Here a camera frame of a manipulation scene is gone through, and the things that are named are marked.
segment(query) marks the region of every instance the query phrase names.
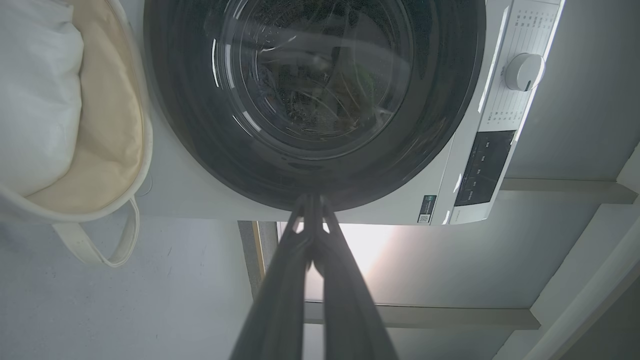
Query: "barcode label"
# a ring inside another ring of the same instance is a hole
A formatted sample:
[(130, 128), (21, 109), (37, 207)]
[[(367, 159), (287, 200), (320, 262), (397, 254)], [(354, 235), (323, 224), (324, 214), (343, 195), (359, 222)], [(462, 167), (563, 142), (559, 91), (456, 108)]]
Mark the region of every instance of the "barcode label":
[(433, 214), (433, 208), (436, 205), (436, 198), (436, 195), (425, 195), (422, 198), (422, 206), (418, 214), (418, 224), (431, 223), (431, 214)]
[(428, 223), (429, 221), (431, 221), (431, 215), (420, 215), (420, 217), (418, 218), (418, 222), (420, 223)]

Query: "washing machine door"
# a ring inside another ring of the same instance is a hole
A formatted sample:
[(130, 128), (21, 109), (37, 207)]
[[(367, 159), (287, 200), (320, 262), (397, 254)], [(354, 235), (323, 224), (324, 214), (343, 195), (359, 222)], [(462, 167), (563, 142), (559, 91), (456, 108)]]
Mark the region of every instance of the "washing machine door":
[(336, 210), (398, 189), (476, 86), (484, 0), (157, 0), (145, 43), (186, 149), (235, 191)]

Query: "qr code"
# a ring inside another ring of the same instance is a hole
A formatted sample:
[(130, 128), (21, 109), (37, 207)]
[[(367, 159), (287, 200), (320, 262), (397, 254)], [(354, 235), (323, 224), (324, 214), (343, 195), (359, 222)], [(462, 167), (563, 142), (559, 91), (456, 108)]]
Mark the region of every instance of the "qr code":
[(431, 220), (431, 215), (420, 215), (418, 218), (418, 222), (429, 222)]

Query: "washing machine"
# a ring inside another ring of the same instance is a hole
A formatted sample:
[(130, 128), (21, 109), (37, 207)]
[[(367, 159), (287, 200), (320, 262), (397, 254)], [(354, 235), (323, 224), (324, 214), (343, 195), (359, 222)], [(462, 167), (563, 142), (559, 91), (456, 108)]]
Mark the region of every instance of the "washing machine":
[(144, 9), (151, 216), (490, 216), (563, 0), (156, 0)]

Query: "laundry basket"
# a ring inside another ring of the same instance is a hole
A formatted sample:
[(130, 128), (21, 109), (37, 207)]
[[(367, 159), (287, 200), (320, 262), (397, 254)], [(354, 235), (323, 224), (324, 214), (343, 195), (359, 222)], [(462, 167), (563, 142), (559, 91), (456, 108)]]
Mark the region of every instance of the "laundry basket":
[[(23, 197), (0, 184), (0, 221), (52, 224), (85, 263), (122, 265), (133, 251), (140, 216), (134, 193), (147, 175), (152, 152), (147, 85), (140, 51), (118, 0), (66, 0), (84, 41), (80, 70), (82, 112), (69, 171)], [(120, 243), (105, 258), (78, 223), (129, 202)]]

